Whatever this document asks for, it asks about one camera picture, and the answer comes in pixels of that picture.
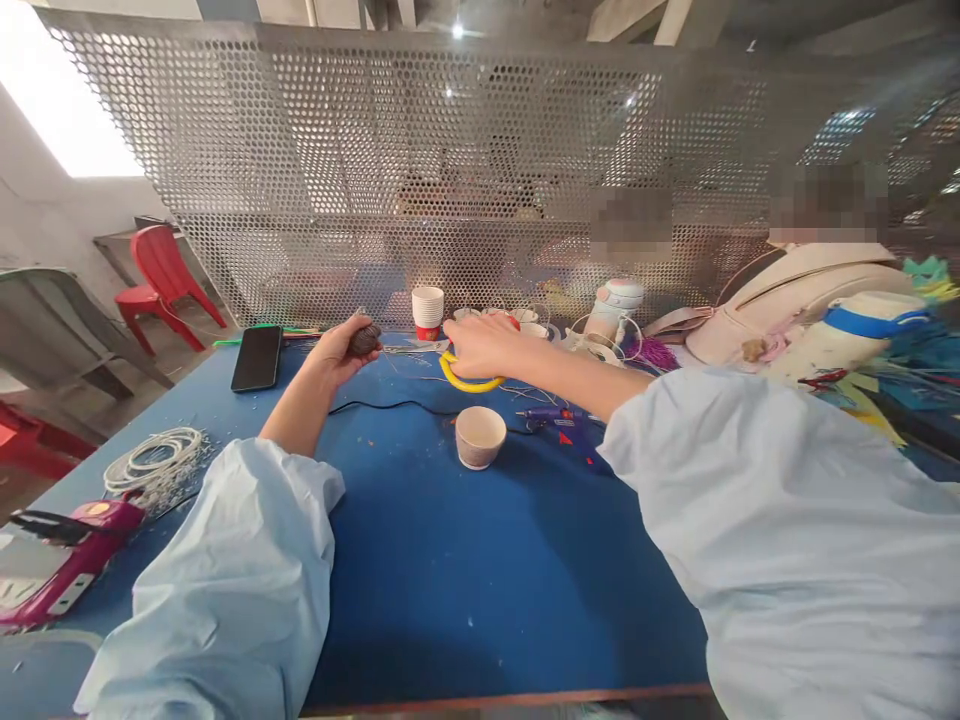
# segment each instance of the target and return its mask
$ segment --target yellow handle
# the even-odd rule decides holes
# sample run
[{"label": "yellow handle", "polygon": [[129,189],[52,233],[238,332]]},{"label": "yellow handle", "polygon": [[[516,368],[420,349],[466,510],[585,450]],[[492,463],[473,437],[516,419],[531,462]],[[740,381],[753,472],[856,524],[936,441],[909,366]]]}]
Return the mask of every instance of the yellow handle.
[{"label": "yellow handle", "polygon": [[496,377],[493,380],[487,380],[485,383],[464,382],[454,375],[453,370],[450,369],[450,363],[455,363],[456,361],[457,356],[449,350],[440,356],[440,369],[443,370],[444,376],[457,390],[463,390],[463,392],[490,392],[500,387],[506,381],[505,377]]}]

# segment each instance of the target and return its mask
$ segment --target smartphone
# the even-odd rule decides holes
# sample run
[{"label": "smartphone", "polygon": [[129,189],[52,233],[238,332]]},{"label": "smartphone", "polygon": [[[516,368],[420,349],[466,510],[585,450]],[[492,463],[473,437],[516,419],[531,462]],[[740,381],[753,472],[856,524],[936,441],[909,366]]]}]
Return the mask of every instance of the smartphone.
[{"label": "smartphone", "polygon": [[282,342],[283,328],[277,325],[244,330],[230,389],[246,392],[276,385]]}]

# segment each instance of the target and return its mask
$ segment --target table edge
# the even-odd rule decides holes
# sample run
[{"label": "table edge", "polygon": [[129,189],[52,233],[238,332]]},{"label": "table edge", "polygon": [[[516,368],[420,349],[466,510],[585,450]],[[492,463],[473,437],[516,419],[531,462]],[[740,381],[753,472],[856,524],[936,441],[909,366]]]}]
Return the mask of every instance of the table edge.
[{"label": "table edge", "polygon": [[360,713],[432,712],[442,710],[472,710],[495,705],[553,705],[556,703],[605,702],[609,700],[656,699],[668,697],[712,696],[709,683],[690,685],[661,685],[652,688],[624,688],[622,690],[570,690],[554,693],[521,693],[518,695],[488,695],[470,698],[439,700],[411,700],[409,702],[373,705],[335,705],[304,707],[300,717],[356,715]]}]

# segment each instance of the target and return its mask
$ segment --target white paper cup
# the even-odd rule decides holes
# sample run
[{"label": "white paper cup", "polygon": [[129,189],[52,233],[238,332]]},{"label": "white paper cup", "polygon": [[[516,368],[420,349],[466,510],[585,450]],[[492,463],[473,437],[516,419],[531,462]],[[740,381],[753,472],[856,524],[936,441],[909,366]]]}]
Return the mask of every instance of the white paper cup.
[{"label": "white paper cup", "polygon": [[418,287],[410,293],[413,320],[420,327],[437,327],[443,320],[443,290]]},{"label": "white paper cup", "polygon": [[536,313],[536,311],[531,310],[530,308],[515,308],[514,310],[510,311],[510,314],[513,315],[517,322],[521,324],[525,322],[537,322],[540,319],[540,316]]},{"label": "white paper cup", "polygon": [[537,325],[537,323],[520,323],[520,334],[546,338],[547,335],[550,334],[550,331],[543,325]]},{"label": "white paper cup", "polygon": [[484,470],[507,439],[507,424],[490,408],[467,408],[457,415],[457,455],[469,470]]},{"label": "white paper cup", "polygon": [[453,311],[453,319],[457,322],[468,317],[480,317],[480,311],[474,310],[473,308],[460,308],[459,310]]}]

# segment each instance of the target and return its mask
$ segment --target small brown object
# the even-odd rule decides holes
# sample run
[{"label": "small brown object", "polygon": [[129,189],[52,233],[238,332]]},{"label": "small brown object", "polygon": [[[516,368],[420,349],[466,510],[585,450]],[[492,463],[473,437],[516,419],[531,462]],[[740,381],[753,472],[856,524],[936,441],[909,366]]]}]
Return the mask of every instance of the small brown object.
[{"label": "small brown object", "polygon": [[367,325],[360,328],[350,338],[350,345],[347,347],[347,354],[354,357],[363,357],[369,355],[380,344],[380,328],[376,325]]},{"label": "small brown object", "polygon": [[763,338],[754,338],[753,340],[747,340],[741,346],[741,349],[743,350],[743,359],[749,363],[754,363],[767,351],[767,343],[764,342]]}]

